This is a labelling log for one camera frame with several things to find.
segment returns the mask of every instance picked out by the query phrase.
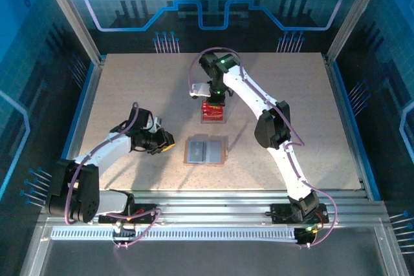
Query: work surface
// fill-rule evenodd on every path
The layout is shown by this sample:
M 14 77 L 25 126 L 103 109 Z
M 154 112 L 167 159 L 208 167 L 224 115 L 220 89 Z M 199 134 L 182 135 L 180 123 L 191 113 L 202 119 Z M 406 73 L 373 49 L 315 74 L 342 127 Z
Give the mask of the work surface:
M 129 153 L 100 178 L 106 189 L 286 189 L 271 155 L 254 138 L 256 119 L 238 97 L 226 98 L 226 123 L 201 124 L 201 99 L 188 95 L 188 66 L 195 54 L 107 56 L 81 154 L 126 120 L 132 103 L 162 118 L 176 146 L 161 154 Z M 323 189 L 359 189 L 338 108 L 321 54 L 242 54 L 247 73 L 268 94 L 290 105 L 292 125 L 305 141 L 296 156 L 308 181 Z M 200 66 L 193 82 L 207 82 Z M 189 137 L 227 141 L 222 166 L 184 164 Z

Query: blue printed backdrop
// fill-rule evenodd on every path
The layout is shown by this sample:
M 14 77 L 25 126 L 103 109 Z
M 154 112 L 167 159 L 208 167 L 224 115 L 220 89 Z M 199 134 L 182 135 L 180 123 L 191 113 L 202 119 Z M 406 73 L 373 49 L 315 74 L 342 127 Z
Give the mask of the blue printed backdrop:
M 412 2 L 371 0 L 338 58 L 380 194 L 395 212 L 414 205 Z
M 152 39 L 163 30 L 178 35 L 182 52 L 219 44 L 276 51 L 284 31 L 300 30 L 308 32 L 305 50 L 327 50 L 354 0 L 73 1 L 101 52 L 108 53 L 156 52 Z M 129 50 L 119 48 L 125 40 Z
M 0 271 L 18 275 L 40 211 L 19 194 L 29 168 L 60 157 L 89 60 L 55 0 L 0 11 Z

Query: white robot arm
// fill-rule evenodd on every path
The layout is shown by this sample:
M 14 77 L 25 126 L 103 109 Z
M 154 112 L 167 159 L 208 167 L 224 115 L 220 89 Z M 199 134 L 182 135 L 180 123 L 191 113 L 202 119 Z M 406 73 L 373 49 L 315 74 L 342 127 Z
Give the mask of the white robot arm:
M 303 183 L 306 178 L 294 154 L 290 130 L 274 109 L 276 106 L 290 122 L 289 106 L 261 89 L 231 54 L 219 59 L 214 53 L 207 53 L 199 63 L 212 80 L 192 85 L 190 96 L 206 96 L 210 105 L 224 105 L 225 92 L 231 94 L 231 89 L 251 108 L 257 119 L 256 140 L 275 160 L 286 183 L 292 214 L 301 222 L 318 207 L 319 200 L 316 193 Z
M 160 118 L 154 118 L 151 111 L 134 106 L 129 119 L 114 127 L 92 151 L 73 160 L 61 159 L 56 163 L 46 210 L 54 215 L 65 216 L 65 204 L 69 196 L 68 214 L 73 220 L 89 222 L 95 215 L 107 213 L 130 215 L 134 205 L 133 195 L 121 191 L 100 191 L 99 177 L 131 151 L 157 154 L 174 144 L 173 136 L 161 127 Z M 76 182 L 72 184 L 78 168 Z

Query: purple cable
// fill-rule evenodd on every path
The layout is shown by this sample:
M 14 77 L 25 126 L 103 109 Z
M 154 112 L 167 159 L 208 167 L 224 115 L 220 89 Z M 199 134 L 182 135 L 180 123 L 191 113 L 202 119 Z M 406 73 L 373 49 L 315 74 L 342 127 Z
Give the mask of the purple cable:
M 112 137 L 111 139 L 106 139 L 105 141 L 101 142 L 99 145 L 97 145 L 87 156 L 85 156 L 85 158 L 83 158 L 83 160 L 80 162 L 80 164 L 78 165 L 78 167 L 76 168 L 72 180 L 71 180 L 71 184 L 69 186 L 69 190 L 67 192 L 67 196 L 66 196 L 66 202 L 65 202 L 65 222 L 68 226 L 77 223 L 77 221 L 70 221 L 69 220 L 69 208 L 71 206 L 71 200 L 72 200 L 72 194 L 73 194 L 73 188 L 76 182 L 76 179 L 78 178 L 79 172 L 81 170 L 81 168 L 83 167 L 83 165 L 89 161 L 91 159 L 91 156 L 96 153 L 99 149 L 101 149 L 103 146 L 107 145 L 109 142 L 112 142 L 113 140 L 118 139 L 121 135 L 125 134 L 135 123 L 136 118 L 138 116 L 138 103 L 134 102 L 133 107 L 136 108 L 135 111 L 135 115 L 134 118 L 132 120 L 132 122 L 119 134 L 115 135 L 114 137 Z
M 326 193 L 326 192 L 324 192 L 324 191 L 322 191 L 322 190 L 319 190 L 319 189 L 316 189 L 315 187 L 313 187 L 313 186 L 311 186 L 310 184 L 308 184 L 306 181 L 302 181 L 303 182 L 303 184 L 305 185 L 305 186 L 307 186 L 307 187 L 309 187 L 309 188 L 311 188 L 312 190 L 314 190 L 314 191 L 316 191 L 316 192 L 319 192 L 319 193 L 321 193 L 321 194 L 323 194 L 323 195 L 325 195 L 327 198 L 329 198 L 330 200 L 331 200 L 331 202 L 332 202 L 332 204 L 334 205 L 334 210 L 335 210 L 335 212 L 334 212 L 334 220 L 332 221 L 332 225 L 331 225 L 331 227 L 329 228 L 329 231 L 328 231 L 328 233 L 326 233 L 320 240 L 318 240 L 317 242 L 313 242 L 312 244 L 310 244 L 310 247 L 313 247 L 313 246 L 316 246 L 317 244 L 320 244 L 321 242 L 323 242 L 331 233 L 332 233 L 332 230 L 334 229 L 334 227 L 335 227 L 335 223 L 336 223 L 336 219 L 338 218 L 338 207 L 336 206 L 336 203 L 335 203 L 335 200 L 333 199 L 333 197 L 331 196 L 331 195 L 329 195 L 328 193 Z
M 271 103 L 270 101 L 268 101 L 267 100 L 267 98 L 264 96 L 264 95 L 262 95 L 260 92 L 259 92 L 259 90 L 257 90 L 246 78 L 245 78 L 245 74 L 244 74 L 244 72 L 243 72 L 243 66 L 242 66 L 242 63 L 241 63 L 241 56 L 240 56 L 240 54 L 239 53 L 237 53 L 236 51 L 234 51 L 234 50 L 232 50 L 232 49 L 230 49 L 230 48 L 224 48 L 224 47 L 213 47 L 213 48 L 207 48 L 206 50 L 203 50 L 203 51 L 201 51 L 194 59 L 193 59 L 193 61 L 192 61 L 192 63 L 191 63 L 191 65 L 190 65 L 190 69 L 189 69 L 189 71 L 188 71 L 188 87 L 190 88 L 190 91 L 191 90 L 193 90 L 192 89 L 192 84 L 191 84 L 191 71 L 192 71 L 192 69 L 193 69 L 193 67 L 194 67 L 194 64 L 195 64 L 195 62 L 204 54 L 204 53 L 206 53 L 206 52 L 209 52 L 209 51 L 212 51 L 212 50 L 225 50 L 225 51 L 229 51 L 229 52 L 231 52 L 231 53 L 234 53 L 238 58 L 239 58 L 239 62 L 240 62 L 240 65 L 239 65 L 239 68 L 240 68 L 240 76 L 242 77 L 242 80 L 250 87 L 250 89 L 253 91 L 253 92 L 255 92 L 255 94 L 257 94 L 263 101 L 264 101 L 264 103 L 267 103 L 267 104 L 269 104 L 278 114 L 279 114 L 279 116 L 282 118 L 282 120 L 285 122 L 285 124 L 287 125 L 287 127 L 290 129 L 290 131 L 292 132 L 292 133 L 294 133 L 294 135 L 296 136 L 296 138 L 299 140 L 299 142 L 290 142 L 290 143 L 288 143 L 286 146 L 285 146 L 285 151 L 286 151 L 286 154 L 287 154 L 287 156 L 288 156 L 288 159 L 289 159 L 289 162 L 290 162 L 290 164 L 291 164 L 291 166 L 292 166 L 292 168 L 293 168 L 293 171 L 295 172 L 295 175 L 298 177 L 298 178 L 301 178 L 300 177 L 300 175 L 299 175 L 299 173 L 298 173 L 298 170 L 296 169 L 296 166 L 294 165 L 294 162 L 293 162 L 293 159 L 292 159 L 292 157 L 291 157 L 291 155 L 290 155 L 290 153 L 289 152 L 287 152 L 287 148 L 289 147 L 289 146 L 291 146 L 291 145 L 298 145 L 298 146 L 300 146 L 300 147 L 302 147 L 302 146 L 305 146 L 305 142 L 302 140 L 302 138 L 300 138 L 300 136 L 299 136 L 299 134 L 296 132 L 296 130 L 293 128 L 293 126 L 290 124 L 290 122 L 287 120 L 287 118 L 285 117 L 285 115 L 280 111 L 280 109 L 276 106 L 276 105 L 274 105 L 273 103 Z M 331 234 L 331 232 L 332 232 L 332 230 L 334 229 L 334 226 L 335 226 L 335 222 L 336 222 L 336 219 L 338 218 L 338 207 L 336 206 L 336 203 L 335 203 L 335 201 L 334 201 L 334 199 L 333 199 L 333 197 L 331 196 L 331 195 L 329 195 L 328 193 L 326 193 L 326 192 L 323 192 L 322 190 L 319 190 L 319 189 L 317 189 L 317 188 L 315 188 L 315 187 L 313 187 L 312 185 L 310 185 L 309 183 L 307 183 L 306 181 L 302 181 L 303 182 L 303 184 L 305 184 L 307 187 L 309 187 L 309 188 L 311 188 L 312 190 L 314 190 L 314 191 L 316 191 L 316 192 L 319 192 L 319 193 L 321 193 L 321 194 L 323 194 L 323 195 L 325 195 L 327 198 L 329 198 L 330 200 L 331 200 L 331 202 L 333 203 L 333 205 L 334 205 L 334 220 L 333 220 L 333 222 L 332 222 L 332 225 L 331 225 L 331 227 L 329 228 L 329 231 L 328 231 L 328 233 L 326 233 L 326 235 L 325 236 L 323 236 L 319 241 L 317 241 L 317 242 L 314 242 L 313 244 L 311 244 L 311 246 L 316 246 L 317 244 L 319 244 L 319 243 L 321 243 L 321 242 L 323 242 L 330 234 Z
M 152 223 L 148 226 L 148 228 L 146 228 L 144 230 L 144 232 L 142 232 L 142 234 L 140 236 L 138 236 L 135 240 L 133 240 L 132 242 L 126 242 L 125 244 L 118 244 L 118 247 L 125 247 L 128 248 L 130 246 L 132 246 L 133 244 L 135 244 L 136 242 L 139 242 L 147 233 L 148 231 L 155 225 L 155 223 L 157 223 L 158 219 L 161 216 L 161 209 L 159 208 L 154 208 L 152 210 L 146 211 L 144 213 L 139 213 L 137 215 L 132 215 L 132 216 L 122 216 L 122 215 L 117 215 L 116 213 L 107 213 L 107 216 L 113 217 L 113 218 L 117 218 L 117 219 L 135 219 L 135 218 L 140 218 L 146 215 L 149 215 L 150 213 L 154 213 L 156 212 L 157 215 L 154 219 L 154 221 L 152 221 Z
M 234 53 L 239 58 L 240 68 L 241 68 L 241 58 L 240 58 L 240 55 L 235 50 L 232 50 L 230 48 L 223 48 L 223 47 L 207 48 L 207 49 L 205 49 L 205 50 L 203 50 L 203 51 L 201 51 L 200 53 L 197 54 L 197 56 L 193 59 L 193 61 L 191 62 L 191 65 L 188 69 L 188 88 L 189 88 L 190 92 L 193 90 L 193 83 L 191 82 L 191 72 L 193 71 L 193 67 L 195 65 L 195 62 L 198 61 L 204 53 L 211 52 L 211 51 L 214 51 L 214 50 L 224 50 L 224 51 L 227 51 L 227 52 Z
M 285 122 L 285 124 L 287 125 L 287 127 L 290 129 L 290 131 L 292 133 L 294 133 L 294 135 L 296 136 L 296 138 L 299 140 L 299 143 L 297 142 L 290 142 L 288 143 L 285 148 L 287 148 L 290 145 L 301 145 L 304 146 L 305 142 L 300 138 L 299 134 L 296 132 L 296 130 L 293 128 L 293 126 L 291 126 L 290 122 L 287 120 L 287 118 L 283 115 L 283 113 L 280 111 L 280 109 L 278 107 L 276 107 L 276 105 L 274 105 L 273 103 L 271 103 L 270 101 L 267 100 L 266 97 L 264 97 L 259 90 L 257 90 L 246 78 L 245 78 L 245 73 L 243 72 L 243 65 L 242 65 L 242 59 L 241 56 L 238 52 L 236 52 L 235 50 L 232 50 L 230 48 L 225 48 L 225 47 L 212 47 L 212 48 L 206 48 L 205 50 L 201 51 L 200 53 L 197 54 L 197 56 L 193 59 L 193 61 L 191 62 L 191 65 L 188 69 L 188 88 L 191 91 L 193 91 L 193 83 L 191 82 L 191 72 L 193 70 L 193 67 L 195 65 L 195 62 L 198 61 L 200 59 L 200 57 L 206 53 L 206 52 L 211 52 L 214 50 L 224 50 L 227 52 L 231 52 L 233 54 L 235 54 L 238 58 L 239 58 L 239 68 L 240 68 L 240 76 L 242 78 L 242 80 L 250 87 L 250 89 L 255 92 L 255 94 L 257 94 L 265 103 L 269 104 L 273 109 L 276 110 L 276 112 L 280 115 L 280 117 L 282 118 L 282 120 Z

